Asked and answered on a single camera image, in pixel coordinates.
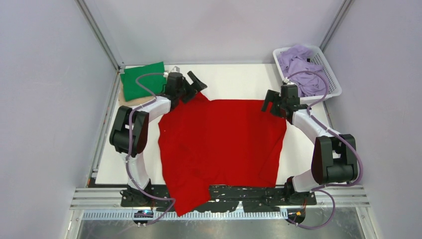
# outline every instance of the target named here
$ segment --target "gray floor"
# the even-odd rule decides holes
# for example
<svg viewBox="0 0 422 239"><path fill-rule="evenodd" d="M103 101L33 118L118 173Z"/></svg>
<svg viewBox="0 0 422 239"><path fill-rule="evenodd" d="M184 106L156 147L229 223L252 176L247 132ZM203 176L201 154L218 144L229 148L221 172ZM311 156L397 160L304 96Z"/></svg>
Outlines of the gray floor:
<svg viewBox="0 0 422 239"><path fill-rule="evenodd" d="M308 208L304 225L324 223L331 209ZM318 230L304 230L284 220L162 221L134 227L132 221L82 221L80 239L363 239L355 208L337 208L332 222Z"/></svg>

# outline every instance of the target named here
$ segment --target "white plastic basket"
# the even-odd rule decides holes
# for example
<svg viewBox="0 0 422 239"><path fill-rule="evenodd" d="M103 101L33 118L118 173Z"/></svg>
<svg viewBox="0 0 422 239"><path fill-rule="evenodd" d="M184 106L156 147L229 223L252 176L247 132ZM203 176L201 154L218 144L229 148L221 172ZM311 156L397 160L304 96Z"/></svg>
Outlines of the white plastic basket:
<svg viewBox="0 0 422 239"><path fill-rule="evenodd" d="M327 78L329 81L329 91L328 91L328 95L326 99L329 99L334 96L339 96L341 94L340 84L338 83L338 80L335 77L321 49L317 46L310 46L310 45L307 45L306 47L312 50L313 52L313 55L310 57L311 62L317 65L324 66L324 73L327 75ZM278 69L278 72L280 73L282 80L284 80L285 78L283 76L283 72L281 71L280 64L278 63L277 57L280 56L282 52L287 51L289 48L290 47L283 47L283 48L275 49L273 51L274 60L276 61L277 69ZM301 97L301 104L311 104L321 99L321 97L322 96Z"/></svg>

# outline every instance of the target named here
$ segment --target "red t-shirt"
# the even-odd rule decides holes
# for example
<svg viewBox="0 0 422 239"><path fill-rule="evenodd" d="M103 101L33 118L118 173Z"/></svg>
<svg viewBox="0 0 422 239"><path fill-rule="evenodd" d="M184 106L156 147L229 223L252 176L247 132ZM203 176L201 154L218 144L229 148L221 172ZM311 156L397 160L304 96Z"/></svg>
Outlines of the red t-shirt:
<svg viewBox="0 0 422 239"><path fill-rule="evenodd" d="M263 103L199 93L161 118L163 177L178 216L207 202L209 185L275 186L286 120Z"/></svg>

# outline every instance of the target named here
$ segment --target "red cloth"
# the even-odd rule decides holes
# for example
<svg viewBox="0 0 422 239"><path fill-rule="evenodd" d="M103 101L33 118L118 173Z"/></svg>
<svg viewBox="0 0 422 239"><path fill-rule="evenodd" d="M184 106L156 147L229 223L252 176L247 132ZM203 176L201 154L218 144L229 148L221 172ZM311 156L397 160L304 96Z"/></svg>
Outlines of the red cloth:
<svg viewBox="0 0 422 239"><path fill-rule="evenodd" d="M199 93L161 118L163 177L178 216L207 202L209 185L275 186L286 120L263 103Z"/></svg>

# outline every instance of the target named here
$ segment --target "white table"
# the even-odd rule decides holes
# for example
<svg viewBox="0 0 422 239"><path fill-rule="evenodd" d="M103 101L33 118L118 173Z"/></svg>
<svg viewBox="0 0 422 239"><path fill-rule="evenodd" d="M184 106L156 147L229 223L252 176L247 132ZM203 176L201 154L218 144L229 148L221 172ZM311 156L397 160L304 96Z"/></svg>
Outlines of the white table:
<svg viewBox="0 0 422 239"><path fill-rule="evenodd" d="M222 65L178 65L180 72L187 76L192 71L198 79L208 85L202 93L210 100L245 99L263 100L268 89L279 92L281 77L274 64L222 64ZM171 70L174 65L167 65ZM110 128L119 105L116 102ZM328 125L322 103L313 106L314 115ZM145 166L153 184L165 184L160 159L158 122L152 121L148 129L148 142L144 151ZM287 131L280 154L277 184L284 184L288 177L301 174L311 168L314 145L296 127L287 122ZM114 147L105 142L96 178L97 184L127 184L127 174L121 156Z"/></svg>

